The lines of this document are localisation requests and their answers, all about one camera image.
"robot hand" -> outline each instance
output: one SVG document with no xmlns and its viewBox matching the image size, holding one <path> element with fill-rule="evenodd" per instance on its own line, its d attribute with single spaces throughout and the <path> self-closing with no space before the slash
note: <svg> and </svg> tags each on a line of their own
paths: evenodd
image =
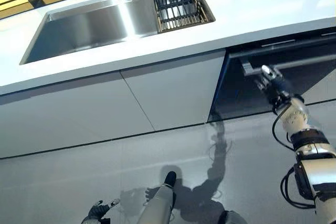
<svg viewBox="0 0 336 224">
<path fill-rule="evenodd" d="M 120 202 L 120 199 L 114 199 L 106 205 L 101 205 L 102 200 L 96 202 L 90 209 L 88 215 L 82 221 L 82 224 L 99 224 L 110 223 L 110 219 L 102 219 L 102 217 L 114 206 Z"/>
</svg>

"kitchen counter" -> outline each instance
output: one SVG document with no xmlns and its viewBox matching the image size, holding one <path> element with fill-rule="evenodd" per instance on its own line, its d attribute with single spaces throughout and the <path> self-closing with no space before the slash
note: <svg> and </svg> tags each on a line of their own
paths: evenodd
<svg viewBox="0 0 336 224">
<path fill-rule="evenodd" d="M 335 0 L 206 0 L 213 23 L 19 65 L 46 12 L 87 1 L 93 0 L 66 0 L 0 20 L 0 95 L 336 25 Z"/>
</svg>

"oven door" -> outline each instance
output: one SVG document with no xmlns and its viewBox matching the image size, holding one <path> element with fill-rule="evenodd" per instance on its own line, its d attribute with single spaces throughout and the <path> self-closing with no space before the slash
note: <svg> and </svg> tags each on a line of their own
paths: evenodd
<svg viewBox="0 0 336 224">
<path fill-rule="evenodd" d="M 336 34 L 249 45 L 248 50 L 228 48 L 226 57 L 209 122 L 271 111 L 254 82 L 262 65 L 276 66 L 306 103 L 336 98 Z"/>
</svg>

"sink basin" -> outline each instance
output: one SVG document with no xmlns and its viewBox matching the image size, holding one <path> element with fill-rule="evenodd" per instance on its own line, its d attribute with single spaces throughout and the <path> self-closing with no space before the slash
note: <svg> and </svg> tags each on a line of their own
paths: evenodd
<svg viewBox="0 0 336 224">
<path fill-rule="evenodd" d="M 100 0 L 47 13 L 20 64 L 212 21 L 204 0 Z"/>
<path fill-rule="evenodd" d="M 153 0 L 105 0 L 48 14 L 22 63 L 158 33 Z"/>
</svg>

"dish rack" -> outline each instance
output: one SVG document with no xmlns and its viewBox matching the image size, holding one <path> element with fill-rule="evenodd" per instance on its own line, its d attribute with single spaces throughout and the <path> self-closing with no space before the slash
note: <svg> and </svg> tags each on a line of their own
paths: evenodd
<svg viewBox="0 0 336 224">
<path fill-rule="evenodd" d="M 208 7 L 204 4 L 204 0 L 154 0 L 159 32 L 214 21 Z"/>
</svg>

